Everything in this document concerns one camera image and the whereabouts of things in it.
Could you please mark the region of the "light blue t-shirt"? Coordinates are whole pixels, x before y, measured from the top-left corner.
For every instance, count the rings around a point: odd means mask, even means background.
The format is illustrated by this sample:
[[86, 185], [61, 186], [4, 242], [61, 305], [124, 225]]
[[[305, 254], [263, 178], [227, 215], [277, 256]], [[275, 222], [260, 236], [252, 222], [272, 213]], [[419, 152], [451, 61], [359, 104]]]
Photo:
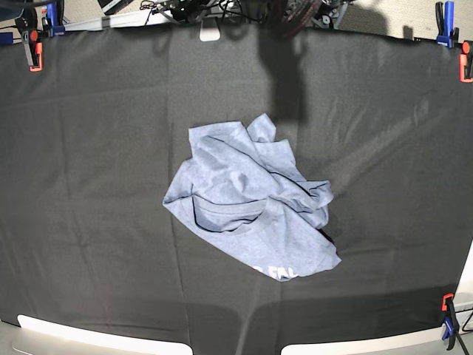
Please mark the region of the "light blue t-shirt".
[[205, 242], [279, 282], [334, 269], [340, 258], [321, 230], [330, 182], [306, 179], [267, 115], [189, 130], [191, 157], [163, 206]]

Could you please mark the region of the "black table cloth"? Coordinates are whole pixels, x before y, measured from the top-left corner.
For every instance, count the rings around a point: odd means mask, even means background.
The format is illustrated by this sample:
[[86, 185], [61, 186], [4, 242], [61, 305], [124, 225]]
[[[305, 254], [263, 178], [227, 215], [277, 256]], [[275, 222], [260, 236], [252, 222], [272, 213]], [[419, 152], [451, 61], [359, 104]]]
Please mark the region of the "black table cloth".
[[[163, 197], [188, 130], [267, 113], [335, 195], [341, 263], [286, 283], [193, 235]], [[472, 242], [472, 86], [432, 43], [162, 25], [1, 49], [1, 318], [277, 354], [441, 324]]]

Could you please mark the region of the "blue clamp far left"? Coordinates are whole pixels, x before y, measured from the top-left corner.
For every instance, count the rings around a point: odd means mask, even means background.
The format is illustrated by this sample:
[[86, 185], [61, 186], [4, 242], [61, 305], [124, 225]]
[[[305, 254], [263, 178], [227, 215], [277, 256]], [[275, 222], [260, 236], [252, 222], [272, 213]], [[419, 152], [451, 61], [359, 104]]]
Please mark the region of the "blue clamp far left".
[[62, 36], [64, 27], [64, 1], [54, 1], [41, 8], [41, 24], [49, 37]]

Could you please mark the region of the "orange black clamp far left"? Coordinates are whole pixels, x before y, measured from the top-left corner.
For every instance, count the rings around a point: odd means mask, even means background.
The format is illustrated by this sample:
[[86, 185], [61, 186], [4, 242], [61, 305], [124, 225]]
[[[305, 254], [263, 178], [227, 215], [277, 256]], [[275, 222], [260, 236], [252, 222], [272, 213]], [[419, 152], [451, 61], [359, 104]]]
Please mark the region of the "orange black clamp far left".
[[27, 63], [30, 72], [40, 72], [43, 70], [43, 47], [40, 42], [37, 30], [25, 30], [21, 33], [21, 43], [23, 44]]

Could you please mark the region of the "orange black clamp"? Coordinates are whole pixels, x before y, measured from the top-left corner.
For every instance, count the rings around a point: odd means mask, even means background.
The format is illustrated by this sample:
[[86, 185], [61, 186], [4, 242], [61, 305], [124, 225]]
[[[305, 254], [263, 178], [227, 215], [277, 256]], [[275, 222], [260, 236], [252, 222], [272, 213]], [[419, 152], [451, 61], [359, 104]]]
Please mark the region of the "orange black clamp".
[[23, 44], [27, 63], [30, 72], [40, 72], [43, 70], [43, 47], [40, 42], [37, 30], [25, 30], [21, 33], [21, 43]]
[[460, 81], [472, 82], [472, 41], [464, 41], [461, 45], [462, 53], [459, 56]]

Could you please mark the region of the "blue clamp far right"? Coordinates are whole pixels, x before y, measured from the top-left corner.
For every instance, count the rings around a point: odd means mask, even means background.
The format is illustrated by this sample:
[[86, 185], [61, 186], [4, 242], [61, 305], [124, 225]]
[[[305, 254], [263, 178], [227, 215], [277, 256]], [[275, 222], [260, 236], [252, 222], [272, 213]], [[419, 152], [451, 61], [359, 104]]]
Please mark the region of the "blue clamp far right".
[[438, 1], [435, 3], [435, 17], [438, 27], [436, 42], [448, 48], [456, 46], [459, 29], [454, 27], [455, 3]]

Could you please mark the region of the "orange black clamp far right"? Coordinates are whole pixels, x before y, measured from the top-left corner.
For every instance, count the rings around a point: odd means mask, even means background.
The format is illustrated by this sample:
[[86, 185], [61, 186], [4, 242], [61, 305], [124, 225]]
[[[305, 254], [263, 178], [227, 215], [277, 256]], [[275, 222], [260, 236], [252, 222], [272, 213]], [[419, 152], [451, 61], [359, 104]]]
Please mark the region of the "orange black clamp far right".
[[460, 81], [472, 82], [472, 41], [464, 41], [461, 45], [462, 53], [459, 56]]

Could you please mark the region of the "orange blue clamp near right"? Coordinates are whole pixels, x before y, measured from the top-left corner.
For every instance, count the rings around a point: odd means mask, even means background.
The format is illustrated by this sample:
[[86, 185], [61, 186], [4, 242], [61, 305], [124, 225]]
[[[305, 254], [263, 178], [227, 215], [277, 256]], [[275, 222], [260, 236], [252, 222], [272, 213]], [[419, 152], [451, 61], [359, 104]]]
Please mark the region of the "orange blue clamp near right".
[[455, 306], [453, 303], [454, 294], [445, 294], [443, 296], [441, 310], [443, 312], [443, 324], [446, 329], [443, 333], [442, 340], [448, 341], [447, 350], [451, 351], [456, 343], [456, 333], [459, 330], [459, 325], [455, 313]]

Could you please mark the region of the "aluminium frame rail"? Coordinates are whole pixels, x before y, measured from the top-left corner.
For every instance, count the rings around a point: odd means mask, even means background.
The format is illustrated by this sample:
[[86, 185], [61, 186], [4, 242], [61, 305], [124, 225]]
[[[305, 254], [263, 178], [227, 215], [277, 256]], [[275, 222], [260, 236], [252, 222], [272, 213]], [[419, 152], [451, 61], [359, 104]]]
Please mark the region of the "aluminium frame rail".
[[141, 10], [70, 23], [66, 24], [64, 29], [67, 32], [101, 31], [109, 28], [144, 27], [165, 23], [169, 23], [165, 16], [159, 13], [153, 14], [151, 10]]

